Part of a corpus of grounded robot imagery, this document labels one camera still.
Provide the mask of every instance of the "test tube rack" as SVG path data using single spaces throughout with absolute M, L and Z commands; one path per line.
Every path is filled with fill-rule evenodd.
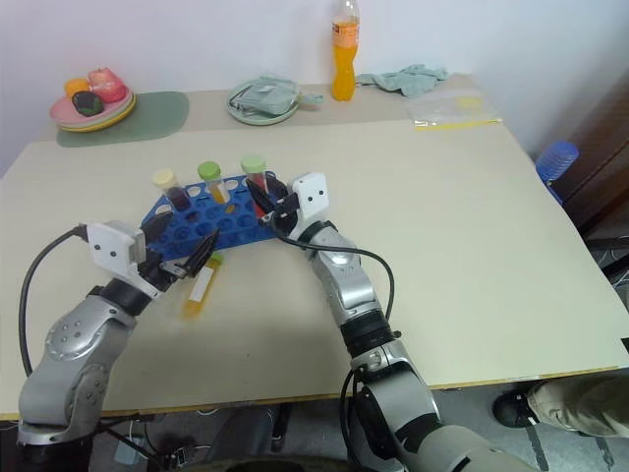
M 201 238 L 219 229 L 215 249 L 233 248 L 275 237 L 273 232 L 257 223 L 252 194 L 246 184 L 246 175 L 225 179 L 229 202 L 219 204 L 205 188 L 204 182 L 184 187 L 191 206 L 178 211 L 162 196 L 143 219 L 143 224 L 156 214 L 173 212 L 173 217 L 159 238 L 148 245 L 162 254 L 164 261 L 189 256 Z

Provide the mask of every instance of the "white label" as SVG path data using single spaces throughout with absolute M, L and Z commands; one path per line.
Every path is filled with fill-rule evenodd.
M 209 267 L 204 267 L 200 270 L 199 275 L 197 275 L 197 280 L 195 281 L 195 286 L 193 287 L 193 291 L 190 293 L 188 300 L 200 302 L 213 273 L 214 269 Z

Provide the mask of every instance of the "khaki pants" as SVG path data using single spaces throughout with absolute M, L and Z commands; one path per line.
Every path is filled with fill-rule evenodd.
M 539 383 L 527 399 L 543 423 L 591 436 L 629 438 L 626 372 Z

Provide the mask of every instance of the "green placemat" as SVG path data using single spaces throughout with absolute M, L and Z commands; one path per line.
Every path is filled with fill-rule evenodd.
M 90 133 L 59 130 L 57 143 L 64 148 L 83 148 L 156 140 L 179 131 L 188 117 L 190 103 L 184 93 L 138 93 L 137 100 L 136 108 L 120 123 Z

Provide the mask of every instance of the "pink plate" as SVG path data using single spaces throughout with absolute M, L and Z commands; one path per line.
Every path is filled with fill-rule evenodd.
M 75 105 L 72 104 L 72 100 L 67 96 L 59 98 L 54 105 L 50 107 L 50 118 L 56 123 L 65 125 L 84 125 L 89 126 L 92 122 L 100 122 L 108 117 L 115 116 L 120 112 L 121 108 L 124 108 L 129 103 L 131 98 L 131 91 L 127 88 L 127 93 L 124 98 L 114 101 L 113 103 L 104 103 L 104 109 L 102 112 L 94 116 L 83 116 L 77 111 Z

